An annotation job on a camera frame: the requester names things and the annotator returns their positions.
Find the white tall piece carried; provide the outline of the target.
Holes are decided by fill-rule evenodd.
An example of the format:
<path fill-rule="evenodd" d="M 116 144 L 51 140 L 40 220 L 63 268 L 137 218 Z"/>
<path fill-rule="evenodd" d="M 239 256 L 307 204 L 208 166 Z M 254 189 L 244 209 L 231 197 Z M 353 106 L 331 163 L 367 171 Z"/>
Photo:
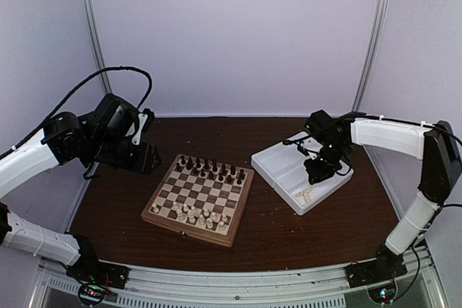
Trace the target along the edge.
<path fill-rule="evenodd" d="M 188 220 L 191 224 L 196 223 L 196 207 L 192 206 L 188 211 Z"/>

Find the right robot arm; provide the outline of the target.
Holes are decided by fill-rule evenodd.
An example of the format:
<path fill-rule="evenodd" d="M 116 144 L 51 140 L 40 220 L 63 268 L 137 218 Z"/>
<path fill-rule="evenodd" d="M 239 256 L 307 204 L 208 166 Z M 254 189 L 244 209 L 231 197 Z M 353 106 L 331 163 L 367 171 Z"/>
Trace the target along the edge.
<path fill-rule="evenodd" d="M 305 121 L 304 130 L 308 139 L 321 146 L 315 158 L 304 162 L 311 185 L 339 174 L 341 161 L 353 145 L 397 153 L 420 162 L 416 197 L 370 264 L 373 278 L 387 279 L 397 269 L 403 253 L 428 230 L 461 177 L 461 141 L 447 121 L 415 123 L 367 113 L 333 117 L 318 110 Z"/>

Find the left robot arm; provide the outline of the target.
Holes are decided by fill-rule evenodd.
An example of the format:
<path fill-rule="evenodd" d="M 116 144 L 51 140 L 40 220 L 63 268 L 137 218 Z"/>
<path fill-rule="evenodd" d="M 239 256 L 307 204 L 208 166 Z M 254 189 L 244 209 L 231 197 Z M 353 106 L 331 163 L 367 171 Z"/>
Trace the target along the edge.
<path fill-rule="evenodd" d="M 44 121 L 23 144 L 1 158 L 1 196 L 35 176 L 74 159 L 90 170 L 107 164 L 115 169 L 149 175 L 162 163 L 155 145 L 142 141 L 154 113 L 107 94 L 92 112 L 62 112 Z M 26 221 L 1 205 L 1 246 L 13 247 L 58 261 L 89 282 L 104 274 L 91 242 L 82 236 L 56 233 Z"/>

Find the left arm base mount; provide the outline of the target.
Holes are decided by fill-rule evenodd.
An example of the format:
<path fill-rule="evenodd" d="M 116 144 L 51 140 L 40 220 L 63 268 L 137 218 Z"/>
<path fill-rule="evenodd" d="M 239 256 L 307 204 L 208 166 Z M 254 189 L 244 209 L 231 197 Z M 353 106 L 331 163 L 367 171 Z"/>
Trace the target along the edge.
<path fill-rule="evenodd" d="M 79 281 L 124 289 L 129 275 L 128 267 L 101 261 L 88 238 L 79 235 L 74 238 L 79 246 L 79 257 L 73 265 L 66 266 L 66 272 Z"/>

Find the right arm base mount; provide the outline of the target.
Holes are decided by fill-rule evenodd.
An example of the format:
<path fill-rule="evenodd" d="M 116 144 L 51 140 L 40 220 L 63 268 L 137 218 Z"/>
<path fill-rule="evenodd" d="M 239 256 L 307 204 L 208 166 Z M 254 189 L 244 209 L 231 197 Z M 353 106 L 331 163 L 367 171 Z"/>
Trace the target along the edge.
<path fill-rule="evenodd" d="M 396 255 L 385 245 L 379 246 L 375 258 L 365 262 L 353 262 L 345 267 L 346 278 L 351 288 L 369 286 L 392 280 L 394 276 L 407 274 L 403 254 Z"/>

